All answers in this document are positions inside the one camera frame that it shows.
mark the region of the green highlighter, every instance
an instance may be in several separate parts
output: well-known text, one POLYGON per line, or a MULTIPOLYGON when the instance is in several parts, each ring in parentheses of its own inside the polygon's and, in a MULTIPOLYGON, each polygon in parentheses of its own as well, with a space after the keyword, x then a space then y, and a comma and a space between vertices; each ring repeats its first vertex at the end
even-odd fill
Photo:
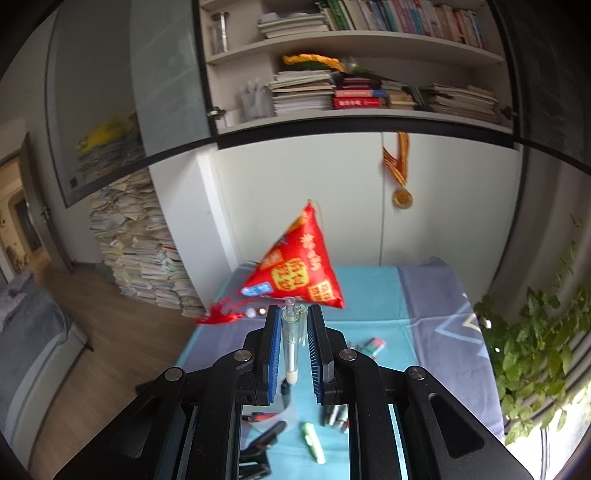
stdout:
POLYGON ((316 460, 316 463, 323 464, 326 463, 326 458, 324 458, 324 452, 322 450, 322 445, 320 444, 320 440, 318 439, 318 435, 316 435, 316 430, 314 429, 314 425, 311 423, 302 423, 301 430, 304 432, 304 440, 308 444, 310 448, 310 453, 316 460))

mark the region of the bookshelf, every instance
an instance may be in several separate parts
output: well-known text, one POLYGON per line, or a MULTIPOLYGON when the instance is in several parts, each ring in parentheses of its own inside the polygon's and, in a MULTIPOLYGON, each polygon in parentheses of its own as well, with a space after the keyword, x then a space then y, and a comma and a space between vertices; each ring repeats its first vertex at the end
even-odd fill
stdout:
POLYGON ((244 130, 247 128, 264 127, 266 125, 272 125, 282 122, 294 122, 299 120, 313 119, 313 118, 335 118, 335 117, 367 117, 367 116, 381 116, 381 117, 399 117, 399 118, 420 118, 425 120, 433 120, 440 122, 449 122, 453 124, 462 125, 473 125, 474 127, 488 128, 490 130, 496 130, 498 132, 510 134, 511 128, 503 127, 501 125, 494 125, 487 122, 481 122, 479 120, 473 120, 471 118, 464 118, 461 116, 445 115, 443 113, 434 112, 422 112, 418 110, 394 110, 387 108, 363 108, 355 110, 325 110, 321 112, 307 112, 305 114, 295 113, 293 115, 285 116, 272 116, 270 118, 259 118, 250 122, 244 122, 234 127, 227 127, 220 130, 220 134, 227 134, 238 130, 244 130))
POLYGON ((321 50, 330 57, 371 56, 381 59, 420 60, 469 69, 505 61, 495 53, 442 38, 399 32, 350 30, 286 35, 262 40, 206 57, 206 62, 220 65, 258 53, 285 55, 309 50, 321 50))
MULTIPOLYGON (((511 84, 501 36, 486 0, 443 0, 452 8, 475 11, 482 24, 486 50, 426 35, 373 30, 337 30, 284 35, 265 39, 257 23, 262 14, 318 11, 314 0, 200 0, 200 17, 207 78, 213 104, 227 111, 239 111, 239 90, 248 82, 274 80, 282 70, 283 55, 316 53, 340 59, 354 58, 357 64, 387 78, 408 85, 474 85, 493 91, 499 109, 512 105, 511 84), (229 13, 229 51, 214 54, 211 49, 212 15, 229 13)), ((341 116, 398 116, 512 131, 512 122, 501 117, 501 126, 424 111, 359 109, 325 111, 245 121, 231 127, 218 124, 219 133, 306 118, 341 116)))

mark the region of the bed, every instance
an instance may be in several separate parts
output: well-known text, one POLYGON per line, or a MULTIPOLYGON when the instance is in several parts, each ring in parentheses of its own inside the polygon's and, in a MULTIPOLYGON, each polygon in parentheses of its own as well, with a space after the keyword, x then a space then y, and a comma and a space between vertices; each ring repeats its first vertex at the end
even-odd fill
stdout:
POLYGON ((0 320, 0 430, 27 467, 45 413, 87 337, 29 271, 0 292, 0 320))

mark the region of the glass cabinet door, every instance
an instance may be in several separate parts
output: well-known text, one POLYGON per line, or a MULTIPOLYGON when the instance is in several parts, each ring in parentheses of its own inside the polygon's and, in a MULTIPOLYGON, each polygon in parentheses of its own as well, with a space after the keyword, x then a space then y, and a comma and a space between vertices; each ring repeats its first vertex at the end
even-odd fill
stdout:
POLYGON ((192 0, 62 3, 46 89, 51 149, 67 205, 151 158, 210 140, 193 18, 192 0))
POLYGON ((490 0, 513 60, 516 140, 591 173, 591 77, 558 3, 490 0))

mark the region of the red book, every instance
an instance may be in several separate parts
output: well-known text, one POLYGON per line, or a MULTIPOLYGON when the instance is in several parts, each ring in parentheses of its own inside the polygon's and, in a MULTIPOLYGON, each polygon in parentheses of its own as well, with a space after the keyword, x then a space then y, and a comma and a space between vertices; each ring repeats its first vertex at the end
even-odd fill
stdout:
POLYGON ((337 98, 333 99, 335 108, 376 108, 382 106, 381 98, 337 98))
POLYGON ((453 13, 453 21, 456 23, 457 31, 460 34, 460 43, 468 44, 467 38, 466 38, 466 32, 464 31, 464 25, 463 25, 464 22, 462 21, 462 18, 460 17, 460 15, 461 15, 460 12, 454 12, 453 13))

